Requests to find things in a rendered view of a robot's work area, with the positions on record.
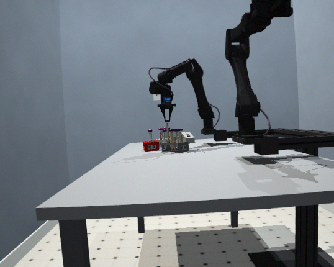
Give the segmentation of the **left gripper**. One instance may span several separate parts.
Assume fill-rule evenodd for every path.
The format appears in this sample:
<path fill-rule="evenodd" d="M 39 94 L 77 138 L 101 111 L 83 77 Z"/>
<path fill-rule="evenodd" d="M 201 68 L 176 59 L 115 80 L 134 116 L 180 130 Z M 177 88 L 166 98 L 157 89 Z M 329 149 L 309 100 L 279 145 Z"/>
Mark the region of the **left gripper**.
<path fill-rule="evenodd" d="M 259 17 L 261 20 L 271 20 L 274 17 L 290 17 L 293 15 L 291 0 L 255 0 L 255 11 L 256 17 Z"/>

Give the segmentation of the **red rack with round wells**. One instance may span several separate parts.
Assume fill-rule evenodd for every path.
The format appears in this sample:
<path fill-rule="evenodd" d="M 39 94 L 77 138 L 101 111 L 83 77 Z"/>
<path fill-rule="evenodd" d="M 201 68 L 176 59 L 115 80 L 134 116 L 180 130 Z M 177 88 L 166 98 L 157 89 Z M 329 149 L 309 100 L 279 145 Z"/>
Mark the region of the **red rack with round wells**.
<path fill-rule="evenodd" d="M 145 143 L 143 142 L 143 149 L 145 152 L 147 151 L 157 151 L 160 150 L 159 149 L 159 142 L 157 140 L 150 142 L 150 141 L 145 141 Z"/>

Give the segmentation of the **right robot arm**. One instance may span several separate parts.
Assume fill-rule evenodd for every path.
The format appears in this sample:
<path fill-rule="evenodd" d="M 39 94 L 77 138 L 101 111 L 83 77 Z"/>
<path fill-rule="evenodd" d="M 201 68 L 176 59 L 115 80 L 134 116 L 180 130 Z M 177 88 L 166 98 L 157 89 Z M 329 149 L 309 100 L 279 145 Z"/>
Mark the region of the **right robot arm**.
<path fill-rule="evenodd" d="M 216 131 L 216 129 L 213 128 L 212 118 L 215 118 L 214 113 L 212 111 L 212 107 L 209 105 L 207 101 L 204 87 L 202 84 L 203 70 L 195 59 L 191 59 L 188 62 L 184 62 L 169 70 L 162 71 L 161 73 L 158 74 L 159 82 L 158 81 L 157 82 L 160 83 L 161 85 L 172 83 L 175 77 L 184 73 L 185 71 L 187 71 L 186 76 L 189 79 L 189 81 L 191 81 L 191 84 L 194 88 L 194 92 L 196 94 L 198 103 L 198 113 L 201 119 L 203 119 L 204 123 L 204 128 L 202 130 L 205 132 Z M 165 94 L 165 96 L 167 96 L 167 94 L 171 94 L 170 90 L 160 86 L 154 81 L 150 82 L 149 92 L 150 94 L 160 94 L 160 95 Z"/>

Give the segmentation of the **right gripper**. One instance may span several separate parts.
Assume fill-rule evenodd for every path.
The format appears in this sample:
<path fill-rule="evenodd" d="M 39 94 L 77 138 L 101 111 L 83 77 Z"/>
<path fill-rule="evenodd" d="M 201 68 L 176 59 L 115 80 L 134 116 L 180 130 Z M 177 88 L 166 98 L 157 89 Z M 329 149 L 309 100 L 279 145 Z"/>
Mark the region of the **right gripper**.
<path fill-rule="evenodd" d="M 173 106 L 174 107 L 176 106 L 176 104 L 171 104 L 171 106 L 166 106 L 165 101 L 170 101 L 170 99 L 171 99 L 170 97 L 171 97 L 170 94 L 167 94 L 167 96 L 165 96 L 165 94 L 162 94 L 161 95 L 161 104 L 158 104 L 158 107 L 160 107 L 161 112 L 162 112 L 162 114 L 164 116 L 164 119 L 165 119 L 165 114 L 164 114 L 165 113 L 165 109 L 169 109 L 169 121 L 170 121 L 170 118 L 171 118 L 171 113 L 173 111 Z"/>

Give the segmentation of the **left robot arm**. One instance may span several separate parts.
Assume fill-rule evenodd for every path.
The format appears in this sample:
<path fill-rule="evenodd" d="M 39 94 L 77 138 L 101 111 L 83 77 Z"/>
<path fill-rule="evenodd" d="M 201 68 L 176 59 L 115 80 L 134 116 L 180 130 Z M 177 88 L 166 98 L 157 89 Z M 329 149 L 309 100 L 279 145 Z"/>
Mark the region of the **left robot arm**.
<path fill-rule="evenodd" d="M 255 0 L 250 4 L 250 13 L 244 13 L 242 18 L 235 28 L 226 30 L 225 40 L 225 57 L 233 69 L 237 87 L 235 117 L 238 118 L 239 132 L 233 133 L 233 136 L 244 139 L 263 138 L 263 135 L 255 132 L 255 118 L 252 117 L 258 116 L 261 106 L 250 85 L 246 60 L 250 54 L 249 36 L 262 32 L 271 21 L 256 17 Z M 232 42 L 239 42 L 239 45 L 232 45 Z"/>

